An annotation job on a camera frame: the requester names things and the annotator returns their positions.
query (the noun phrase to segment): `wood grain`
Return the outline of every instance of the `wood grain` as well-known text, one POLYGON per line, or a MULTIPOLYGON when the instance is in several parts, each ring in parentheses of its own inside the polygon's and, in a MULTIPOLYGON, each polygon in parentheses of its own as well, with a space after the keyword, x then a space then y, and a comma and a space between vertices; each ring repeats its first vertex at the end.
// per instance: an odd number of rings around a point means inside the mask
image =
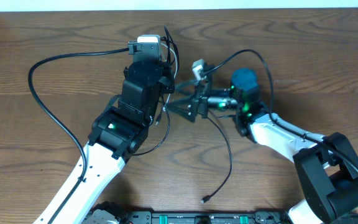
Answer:
MULTIPOLYGON (((178 82, 192 76, 195 60, 217 64, 239 49, 257 50, 275 80, 275 111, 309 131, 344 133, 358 153, 358 9, 0 13, 0 223, 33 222, 79 158, 72 140, 31 97, 29 68, 57 54, 118 49, 141 34, 163 35, 163 25, 179 47, 178 82)), ((51 62, 37 69, 35 88, 85 143, 109 97, 121 92, 122 70, 131 60, 117 54, 51 62)), ((255 69, 268 100, 267 77, 252 55, 220 69, 217 86, 227 85, 241 67, 255 69)), ((156 211, 244 211, 289 208, 303 198, 293 164, 240 138, 226 119, 221 124, 234 154, 232 177, 200 204, 227 174, 226 144, 206 120, 192 124, 172 115, 171 121, 163 147, 132 158, 99 202, 156 211)), ((163 119, 141 150, 157 144, 165 128, 163 119)))

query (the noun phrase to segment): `white cable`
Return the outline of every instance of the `white cable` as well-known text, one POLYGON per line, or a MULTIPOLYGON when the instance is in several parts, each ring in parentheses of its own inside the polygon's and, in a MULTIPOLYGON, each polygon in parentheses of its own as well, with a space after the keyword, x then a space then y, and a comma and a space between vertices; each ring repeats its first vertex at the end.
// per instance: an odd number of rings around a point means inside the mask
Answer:
MULTIPOLYGON (((161 43, 161 45, 168 48, 168 46, 166 44, 161 43)), ((178 59, 177 59, 177 55, 175 54, 175 51, 172 48, 169 48, 169 50, 173 53, 173 56, 175 57, 175 74, 173 75, 173 79, 175 79, 177 76, 177 73, 178 73, 178 59)), ((167 98, 167 101, 165 102, 165 105, 169 102, 170 96, 171 96, 171 93, 168 94, 168 98, 167 98)))

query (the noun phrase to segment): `silver metal part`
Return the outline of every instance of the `silver metal part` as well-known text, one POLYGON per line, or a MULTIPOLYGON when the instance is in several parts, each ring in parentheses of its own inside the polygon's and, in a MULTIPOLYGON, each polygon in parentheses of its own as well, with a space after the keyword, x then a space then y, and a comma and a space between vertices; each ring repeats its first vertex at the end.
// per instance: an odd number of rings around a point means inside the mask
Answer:
MULTIPOLYGON (((277 122, 282 126, 294 130, 297 133, 305 133, 309 138, 313 138, 317 141, 323 141, 324 136, 322 134, 309 133, 284 121, 275 113, 272 115, 273 119, 277 119, 277 122)), ((273 123, 268 114, 256 119, 255 122, 251 124, 250 130, 257 143, 271 147, 292 162, 293 155, 298 153, 301 149, 309 149, 316 145, 314 142, 305 140, 278 127, 273 123)))
POLYGON ((104 211, 104 210, 95 210, 92 215, 88 216, 82 224, 118 224, 118 220, 114 215, 104 211))
POLYGON ((204 64, 204 59, 199 59, 198 61, 193 62, 193 65, 191 66, 191 70, 198 81, 202 79, 201 72, 204 70, 204 64))

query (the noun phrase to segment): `cable end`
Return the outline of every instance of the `cable end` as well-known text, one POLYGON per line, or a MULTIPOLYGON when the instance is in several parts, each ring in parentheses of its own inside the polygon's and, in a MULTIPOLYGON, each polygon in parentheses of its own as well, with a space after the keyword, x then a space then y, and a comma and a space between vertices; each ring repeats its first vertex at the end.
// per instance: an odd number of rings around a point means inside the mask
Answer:
POLYGON ((201 199, 201 203, 206 203, 211 199, 211 196, 207 195, 201 199))

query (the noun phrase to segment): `wooden table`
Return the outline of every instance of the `wooden table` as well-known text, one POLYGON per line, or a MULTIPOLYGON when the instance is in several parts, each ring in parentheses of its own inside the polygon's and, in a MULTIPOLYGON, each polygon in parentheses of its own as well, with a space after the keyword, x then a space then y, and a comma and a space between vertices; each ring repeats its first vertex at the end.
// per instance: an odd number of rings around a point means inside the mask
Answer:
MULTIPOLYGON (((178 82, 192 76, 195 60, 217 64, 237 50, 255 49, 272 71, 274 110, 306 130, 345 134, 358 153, 358 9, 0 13, 0 223, 33 222, 80 156, 31 96, 29 68, 53 55, 118 49, 141 34, 163 35, 163 25, 179 47, 178 82)), ((58 60, 35 72, 35 88, 84 144, 108 99, 121 92, 122 71, 131 62, 126 53, 58 60)), ((266 74, 253 55, 222 67, 217 86, 227 86, 242 67, 257 72, 268 99, 266 74)), ((133 157, 98 201, 239 212, 290 208, 303 198, 291 162, 239 137, 231 120, 220 125, 230 137, 233 173, 207 204, 201 197, 228 172, 226 144, 209 121, 192 124, 176 115, 163 146, 133 157)), ((163 118, 141 150, 156 145, 165 129, 163 118)))

